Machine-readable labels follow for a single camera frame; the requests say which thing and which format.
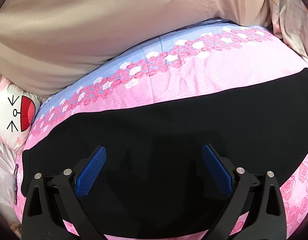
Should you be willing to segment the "pink floral bed sheet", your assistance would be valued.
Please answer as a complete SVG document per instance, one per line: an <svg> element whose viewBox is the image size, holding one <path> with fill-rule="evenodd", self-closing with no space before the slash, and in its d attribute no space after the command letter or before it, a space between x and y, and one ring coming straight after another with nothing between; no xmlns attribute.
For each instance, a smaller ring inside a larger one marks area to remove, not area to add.
<svg viewBox="0 0 308 240"><path fill-rule="evenodd" d="M138 44L51 96L34 119L25 150L78 113L130 109L248 87L294 75L308 63L267 29L206 21ZM15 211L23 217L23 153ZM308 154L279 184L287 236L308 214Z"/></svg>

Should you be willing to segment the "floral patterned fabric right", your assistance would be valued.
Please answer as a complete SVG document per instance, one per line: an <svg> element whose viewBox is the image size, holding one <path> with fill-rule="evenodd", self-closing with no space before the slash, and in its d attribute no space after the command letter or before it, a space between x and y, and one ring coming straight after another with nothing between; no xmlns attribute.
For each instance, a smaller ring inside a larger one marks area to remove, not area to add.
<svg viewBox="0 0 308 240"><path fill-rule="evenodd" d="M308 10L301 0L268 0L274 35L308 60Z"/></svg>

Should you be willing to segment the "silver satin cloth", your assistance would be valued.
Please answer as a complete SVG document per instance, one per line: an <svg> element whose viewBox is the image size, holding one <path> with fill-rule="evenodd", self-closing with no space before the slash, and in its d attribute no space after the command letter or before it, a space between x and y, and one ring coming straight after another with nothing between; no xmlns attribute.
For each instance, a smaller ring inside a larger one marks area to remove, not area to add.
<svg viewBox="0 0 308 240"><path fill-rule="evenodd" d="M16 153L0 142L0 174L13 174Z"/></svg>

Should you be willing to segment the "beige curtain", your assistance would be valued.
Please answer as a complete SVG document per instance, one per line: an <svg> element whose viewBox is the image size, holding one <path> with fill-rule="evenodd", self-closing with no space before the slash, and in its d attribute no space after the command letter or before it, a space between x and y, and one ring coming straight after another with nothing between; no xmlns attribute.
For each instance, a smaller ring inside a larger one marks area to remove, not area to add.
<svg viewBox="0 0 308 240"><path fill-rule="evenodd" d="M46 98L140 42L214 17L268 25L268 0L6 0L0 80Z"/></svg>

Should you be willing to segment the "black pants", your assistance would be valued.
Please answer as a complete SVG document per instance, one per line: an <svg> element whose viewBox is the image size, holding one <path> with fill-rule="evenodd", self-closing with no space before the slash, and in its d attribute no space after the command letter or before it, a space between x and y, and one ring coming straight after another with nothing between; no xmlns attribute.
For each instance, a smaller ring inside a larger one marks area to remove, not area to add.
<svg viewBox="0 0 308 240"><path fill-rule="evenodd" d="M228 204L202 157L204 145L280 185L308 154L308 69L258 85L153 105L78 113L23 152L21 192L38 172L61 173L97 146L107 157L81 199L104 234L190 235L214 226Z"/></svg>

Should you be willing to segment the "white cat face pillow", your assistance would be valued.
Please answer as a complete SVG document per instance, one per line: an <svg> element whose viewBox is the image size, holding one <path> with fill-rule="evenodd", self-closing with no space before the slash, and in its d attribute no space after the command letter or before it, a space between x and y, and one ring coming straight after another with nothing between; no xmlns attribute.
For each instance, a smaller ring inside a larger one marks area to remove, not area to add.
<svg viewBox="0 0 308 240"><path fill-rule="evenodd" d="M0 142L20 153L41 104L41 97L3 77L0 81Z"/></svg>

